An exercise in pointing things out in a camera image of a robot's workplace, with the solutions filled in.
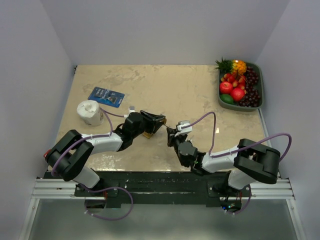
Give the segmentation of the large brass padlock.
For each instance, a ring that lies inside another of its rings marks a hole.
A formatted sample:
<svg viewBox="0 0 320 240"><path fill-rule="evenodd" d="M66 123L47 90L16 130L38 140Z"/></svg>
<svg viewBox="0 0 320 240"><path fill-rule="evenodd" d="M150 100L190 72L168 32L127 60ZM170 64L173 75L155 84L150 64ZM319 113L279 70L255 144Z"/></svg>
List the large brass padlock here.
<svg viewBox="0 0 320 240"><path fill-rule="evenodd" d="M160 120L160 122L163 124L163 125L166 125L167 124L167 119L164 117Z"/></svg>

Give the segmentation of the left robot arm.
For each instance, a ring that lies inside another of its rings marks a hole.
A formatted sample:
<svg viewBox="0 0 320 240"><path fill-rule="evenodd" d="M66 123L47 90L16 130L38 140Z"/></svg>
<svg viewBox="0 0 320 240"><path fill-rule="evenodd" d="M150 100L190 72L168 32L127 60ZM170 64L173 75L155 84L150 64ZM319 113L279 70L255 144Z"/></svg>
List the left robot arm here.
<svg viewBox="0 0 320 240"><path fill-rule="evenodd" d="M44 158L52 167L51 175L64 181L74 181L85 186L92 196L99 196L104 190L101 178L85 166L91 155L104 152L120 152L133 143L139 135L151 137L166 124L164 115L146 111L132 111L124 122L105 134L81 134L69 130L47 153Z"/></svg>

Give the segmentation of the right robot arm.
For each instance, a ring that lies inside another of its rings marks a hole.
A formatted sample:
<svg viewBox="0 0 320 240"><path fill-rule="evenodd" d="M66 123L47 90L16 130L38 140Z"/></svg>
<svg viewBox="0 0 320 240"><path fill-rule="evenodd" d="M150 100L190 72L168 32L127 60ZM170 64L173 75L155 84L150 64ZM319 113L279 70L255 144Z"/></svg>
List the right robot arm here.
<svg viewBox="0 0 320 240"><path fill-rule="evenodd" d="M183 130L166 128L167 145L173 147L180 164L197 175L209 175L230 169L223 183L223 192L230 197L253 182L274 185L278 179L280 152L243 138L238 145L217 152L215 156L200 152L187 140Z"/></svg>

